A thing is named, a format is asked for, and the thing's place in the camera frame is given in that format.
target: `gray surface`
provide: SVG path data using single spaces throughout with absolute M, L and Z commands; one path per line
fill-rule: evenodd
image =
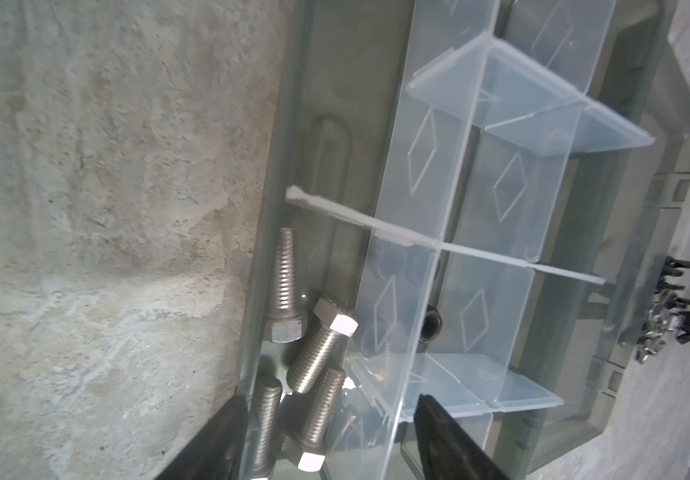
M 292 4 L 0 0 L 0 478 L 149 478 L 232 394 Z
M 690 0 L 669 35 L 690 84 Z M 690 259 L 690 191 L 672 252 Z M 688 287 L 690 272 L 681 278 Z M 530 475 L 530 480 L 682 480 L 690 464 L 690 343 L 669 346 L 643 366 L 631 362 L 604 433 Z

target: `transparent plastic box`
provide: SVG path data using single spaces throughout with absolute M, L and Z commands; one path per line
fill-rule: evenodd
M 652 137 L 584 95 L 613 0 L 520 0 L 505 40 L 493 36 L 498 7 L 416 1 L 374 216 L 318 192 L 287 192 L 370 235 L 353 312 L 359 329 L 343 365 L 356 385 L 343 404 L 357 420 L 327 455 L 331 478 L 381 480 L 397 425 L 411 421 L 420 393 L 475 424 L 483 441 L 494 412 L 562 404 L 508 365 L 567 160 Z M 473 128 L 480 138 L 446 244 Z M 445 250 L 444 328 L 417 353 Z

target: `screw thread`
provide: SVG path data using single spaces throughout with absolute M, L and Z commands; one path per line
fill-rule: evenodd
M 252 472 L 262 474 L 273 468 L 275 458 L 271 451 L 271 442 L 278 419 L 278 408 L 283 388 L 281 381 L 273 376 L 262 376 L 254 387 L 254 402 L 260 423 L 260 435 L 257 439 L 257 453 L 254 456 Z
M 290 316 L 298 310 L 297 279 L 294 273 L 294 230 L 283 227 L 279 229 L 276 260 L 273 265 L 271 317 Z
M 340 335 L 321 322 L 314 322 L 311 329 L 287 372 L 287 383 L 297 393 L 311 390 Z
M 340 396 L 345 382 L 345 371 L 338 368 L 327 368 L 319 381 L 316 396 L 311 404 L 311 412 L 305 418 L 300 439 L 313 446 L 323 444 L 327 427 L 334 415 L 334 404 Z

